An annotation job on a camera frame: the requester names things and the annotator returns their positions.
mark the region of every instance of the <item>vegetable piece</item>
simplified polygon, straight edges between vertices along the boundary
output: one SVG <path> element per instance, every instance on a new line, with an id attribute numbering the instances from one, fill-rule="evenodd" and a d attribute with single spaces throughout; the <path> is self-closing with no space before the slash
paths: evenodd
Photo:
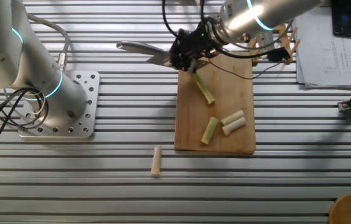
<path id="1" fill-rule="evenodd" d="M 225 133 L 225 135 L 229 135 L 231 134 L 231 132 L 237 128 L 240 128 L 244 125 L 246 125 L 247 121 L 245 118 L 240 118 L 232 123 L 230 123 L 227 126 L 223 127 L 223 132 Z"/>
<path id="2" fill-rule="evenodd" d="M 161 174 L 161 157 L 162 157 L 162 147 L 156 146 L 153 154 L 153 163 L 151 172 L 153 175 Z"/>
<path id="3" fill-rule="evenodd" d="M 236 120 L 238 120 L 238 119 L 244 118 L 244 117 L 245 117 L 245 113 L 244 113 L 242 110 L 240 110 L 240 111 L 234 113 L 233 115 L 228 116 L 228 117 L 222 119 L 222 120 L 221 120 L 221 124 L 222 124 L 223 126 L 227 126 L 227 125 L 229 125 L 230 123 L 232 123 L 232 122 L 234 122 L 234 121 L 236 121 Z"/>
<path id="4" fill-rule="evenodd" d="M 214 134 L 215 128 L 217 127 L 217 123 L 218 123 L 217 118 L 210 118 L 210 121 L 208 122 L 206 131 L 205 131 L 205 134 L 203 135 L 202 140 L 201 140 L 203 143 L 209 144 L 209 142 Z"/>
<path id="5" fill-rule="evenodd" d="M 215 103 L 215 98 L 212 95 L 212 93 L 208 90 L 206 84 L 202 81 L 202 79 L 200 79 L 198 73 L 193 73 L 192 74 L 196 84 L 199 86 L 200 90 L 202 91 L 202 93 L 205 95 L 206 99 L 207 99 L 207 103 L 209 105 Z"/>

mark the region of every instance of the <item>tan cylindrical object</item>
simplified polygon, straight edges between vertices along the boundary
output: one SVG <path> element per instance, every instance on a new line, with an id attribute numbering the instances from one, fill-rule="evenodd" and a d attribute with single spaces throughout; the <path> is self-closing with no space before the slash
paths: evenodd
<path id="1" fill-rule="evenodd" d="M 155 152 L 153 154 L 153 163 L 152 163 L 152 174 L 160 175 L 161 174 L 161 157 L 162 157 L 162 147 L 156 146 Z"/>
<path id="2" fill-rule="evenodd" d="M 225 135 L 229 135 L 229 134 L 231 134 L 231 132 L 233 130 L 246 125 L 246 123 L 247 123 L 247 120 L 245 118 L 241 118 L 239 120 L 236 120 L 236 121 L 230 123 L 227 126 L 224 126 L 223 127 L 223 132 L 225 133 Z"/>

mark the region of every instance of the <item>mounting plate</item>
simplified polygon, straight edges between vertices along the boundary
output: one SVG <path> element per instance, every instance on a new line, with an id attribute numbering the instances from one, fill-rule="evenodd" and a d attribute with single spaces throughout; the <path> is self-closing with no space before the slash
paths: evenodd
<path id="1" fill-rule="evenodd" d="M 98 92 L 100 87 L 100 74 L 89 71 L 66 71 L 66 74 L 72 80 L 81 84 L 87 94 L 87 104 L 83 115 L 67 126 L 48 127 L 44 124 L 31 130 L 19 128 L 18 133 L 26 139 L 58 139 L 58 138 L 88 138 L 94 133 L 95 113 L 98 101 Z M 22 115 L 30 116 L 30 107 L 27 101 L 24 102 Z"/>

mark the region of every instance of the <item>black phone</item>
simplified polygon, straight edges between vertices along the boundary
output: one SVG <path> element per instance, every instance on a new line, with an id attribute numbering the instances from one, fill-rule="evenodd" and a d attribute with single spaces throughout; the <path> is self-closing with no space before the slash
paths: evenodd
<path id="1" fill-rule="evenodd" d="M 351 37 L 351 0 L 332 0 L 333 34 Z"/>

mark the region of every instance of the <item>wooden clamp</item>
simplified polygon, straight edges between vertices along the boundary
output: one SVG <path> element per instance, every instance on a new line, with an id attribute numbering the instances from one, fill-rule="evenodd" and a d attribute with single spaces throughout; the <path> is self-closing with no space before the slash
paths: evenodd
<path id="1" fill-rule="evenodd" d="M 296 44 L 293 47 L 293 49 L 290 48 L 290 43 L 292 42 L 292 40 L 293 40 L 294 36 L 296 35 L 296 32 L 297 32 L 298 29 L 299 29 L 298 27 L 294 28 L 293 33 L 292 33 L 292 35 L 290 37 L 285 35 L 285 36 L 283 36 L 281 38 L 281 46 L 284 47 L 288 51 L 288 53 L 290 55 L 290 59 L 285 61 L 286 64 L 289 64 L 289 63 L 293 62 L 293 58 L 292 58 L 293 53 L 296 52 L 297 47 L 299 46 L 299 44 L 301 42 L 301 40 L 297 40 Z M 273 32 L 275 34 L 278 34 L 278 36 L 280 36 L 280 35 L 283 34 L 283 32 L 285 30 L 286 30 L 286 25 L 283 24 L 283 25 L 280 25 L 279 27 L 275 28 L 273 30 Z M 257 44 L 257 37 L 249 42 L 249 47 L 255 47 L 256 44 Z M 259 50 L 250 50 L 250 55 L 255 55 L 255 54 L 258 54 L 259 52 L 260 52 Z M 251 63 L 252 63 L 253 66 L 256 66 L 258 64 L 258 62 L 259 62 L 258 59 L 259 59 L 258 57 L 251 59 Z"/>

